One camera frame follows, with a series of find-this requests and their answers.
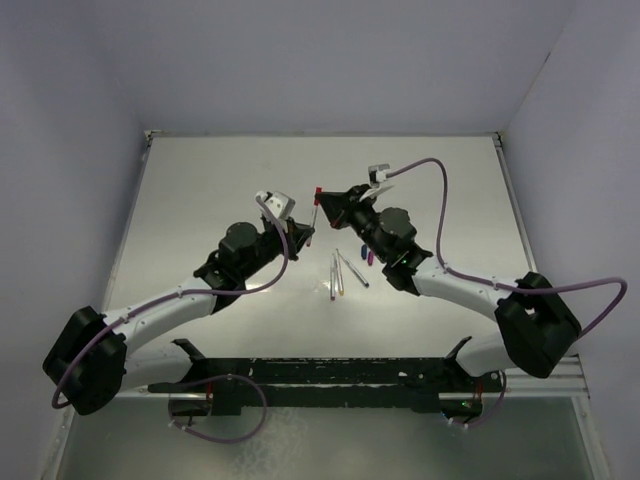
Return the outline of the red marker pen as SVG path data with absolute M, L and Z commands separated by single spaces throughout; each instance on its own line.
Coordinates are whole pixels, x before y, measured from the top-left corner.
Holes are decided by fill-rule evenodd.
M 316 219 L 317 219 L 317 214 L 318 214 L 318 209 L 319 209 L 319 202 L 316 199 L 316 195 L 318 193 L 322 192 L 322 188 L 320 186 L 317 186 L 315 188 L 315 192 L 314 192 L 314 197 L 313 197 L 313 207 L 311 210 L 311 220 L 310 220 L 310 227 L 313 230 L 313 232 L 311 233 L 311 235 L 307 238 L 306 240 L 306 246 L 310 247 L 311 246 L 311 242 L 312 242 L 312 235 L 315 232 L 315 223 L 316 223 Z

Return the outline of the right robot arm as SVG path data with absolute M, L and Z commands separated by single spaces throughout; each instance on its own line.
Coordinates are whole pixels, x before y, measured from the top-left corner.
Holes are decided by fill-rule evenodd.
M 318 192 L 315 199 L 334 229 L 351 228 L 383 264 L 387 282 L 398 291 L 464 307 L 494 321 L 497 332 L 466 337 L 447 355 L 446 383 L 467 391 L 480 376 L 519 368 L 547 378 L 581 333 L 564 301 L 548 292 L 547 279 L 529 272 L 504 287 L 480 285 L 446 272 L 437 257 L 415 241 L 406 210 L 376 211 L 367 185 L 345 192 Z

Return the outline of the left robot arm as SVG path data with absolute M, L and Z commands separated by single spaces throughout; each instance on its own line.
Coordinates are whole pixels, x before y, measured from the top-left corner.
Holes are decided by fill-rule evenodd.
M 103 408 L 132 379 L 130 363 L 137 350 L 250 294 L 246 283 L 251 277 L 277 258 L 297 260 L 315 232 L 293 218 L 264 219 L 262 225 L 229 226 L 192 276 L 156 298 L 103 313 L 91 306 L 75 311 L 43 361 L 45 374 L 55 384 L 52 407 L 72 406 L 80 415 Z

